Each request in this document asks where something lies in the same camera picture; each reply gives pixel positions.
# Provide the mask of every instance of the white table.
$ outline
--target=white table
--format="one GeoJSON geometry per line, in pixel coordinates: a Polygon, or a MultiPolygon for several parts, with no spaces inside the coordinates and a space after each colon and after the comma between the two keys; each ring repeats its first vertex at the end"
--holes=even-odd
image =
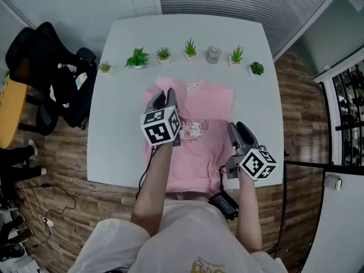
{"type": "MultiPolygon", "coordinates": [[[[256,186],[282,183],[283,120],[276,72],[260,23],[208,15],[151,15],[115,21],[101,61],[113,67],[108,75],[98,72],[88,132],[88,180],[137,187],[144,171],[143,141],[139,117],[144,112],[144,92],[158,77],[178,77],[187,83],[215,82],[235,90],[233,121],[242,121],[265,144],[278,168],[256,186]],[[188,62],[184,42],[195,41],[198,59],[188,62]],[[244,47],[239,68],[229,67],[228,57],[238,45],[244,47]],[[216,65],[205,60],[209,46],[221,48],[216,65]],[[150,63],[142,69],[124,68],[135,47],[144,47],[150,63]],[[171,63],[160,65],[156,50],[168,47],[171,63]],[[258,61],[264,74],[250,77],[248,66],[258,61]]],[[[237,189],[237,179],[226,189],[237,189]]]]}

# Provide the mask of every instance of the cartoon print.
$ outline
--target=cartoon print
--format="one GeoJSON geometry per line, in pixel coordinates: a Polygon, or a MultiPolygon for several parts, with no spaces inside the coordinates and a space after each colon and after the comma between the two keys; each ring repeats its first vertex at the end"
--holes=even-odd
{"type": "Polygon", "coordinates": [[[221,270],[224,268],[224,264],[213,264],[198,257],[198,260],[192,263],[191,273],[225,273],[221,270]]]}
{"type": "Polygon", "coordinates": [[[185,125],[186,125],[186,120],[185,119],[181,119],[181,128],[179,130],[179,134],[180,134],[180,138],[183,139],[184,138],[184,134],[186,133],[186,130],[184,129],[185,128],[185,125]]]}
{"type": "Polygon", "coordinates": [[[189,127],[189,136],[191,138],[203,136],[202,130],[209,128],[209,122],[205,119],[186,119],[185,125],[189,127]]]}

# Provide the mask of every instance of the table leg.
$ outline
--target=table leg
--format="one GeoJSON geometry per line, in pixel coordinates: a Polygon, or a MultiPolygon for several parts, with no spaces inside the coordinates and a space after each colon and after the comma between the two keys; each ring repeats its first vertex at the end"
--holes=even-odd
{"type": "Polygon", "coordinates": [[[40,99],[29,94],[27,94],[25,101],[36,106],[40,106],[42,104],[42,101],[40,99]]]}
{"type": "Polygon", "coordinates": [[[32,133],[40,133],[39,128],[33,125],[26,125],[25,123],[20,123],[18,125],[18,130],[31,131],[32,133]]]}

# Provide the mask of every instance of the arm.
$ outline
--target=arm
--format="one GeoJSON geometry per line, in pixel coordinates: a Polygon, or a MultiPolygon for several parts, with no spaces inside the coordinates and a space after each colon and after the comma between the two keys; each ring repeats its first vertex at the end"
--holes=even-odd
{"type": "Polygon", "coordinates": [[[162,219],[172,147],[170,142],[156,151],[131,215],[130,222],[144,228],[151,237],[158,232],[162,219]]]}
{"type": "Polygon", "coordinates": [[[244,172],[239,172],[239,217],[236,238],[250,253],[262,251],[262,228],[254,181],[244,172]]]}

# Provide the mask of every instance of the person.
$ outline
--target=person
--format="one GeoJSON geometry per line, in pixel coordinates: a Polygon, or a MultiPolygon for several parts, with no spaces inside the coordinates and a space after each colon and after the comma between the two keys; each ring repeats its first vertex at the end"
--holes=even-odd
{"type": "Polygon", "coordinates": [[[20,231],[16,237],[12,237],[9,239],[10,232],[12,229],[17,228],[19,225],[24,223],[23,216],[17,216],[13,221],[7,222],[1,227],[0,230],[0,247],[6,246],[8,243],[23,243],[29,239],[29,237],[33,234],[33,231],[28,227],[25,230],[20,231]]]}
{"type": "Polygon", "coordinates": [[[13,149],[0,148],[0,204],[2,209],[7,209],[9,207],[8,200],[16,199],[14,189],[14,184],[16,182],[47,174],[46,167],[13,167],[16,164],[27,161],[32,155],[37,154],[38,148],[32,139],[28,141],[27,147],[13,149]]]}
{"type": "Polygon", "coordinates": [[[172,143],[155,152],[130,222],[98,223],[69,273],[281,273],[280,259],[262,252],[254,182],[239,174],[236,234],[221,212],[202,200],[165,199],[172,143]]]}
{"type": "Polygon", "coordinates": [[[13,167],[16,164],[23,163],[32,155],[38,154],[38,147],[34,140],[28,141],[28,146],[23,148],[13,148],[12,150],[0,148],[0,169],[2,170],[1,180],[17,182],[37,177],[47,173],[46,167],[36,166],[32,168],[13,167]]]}

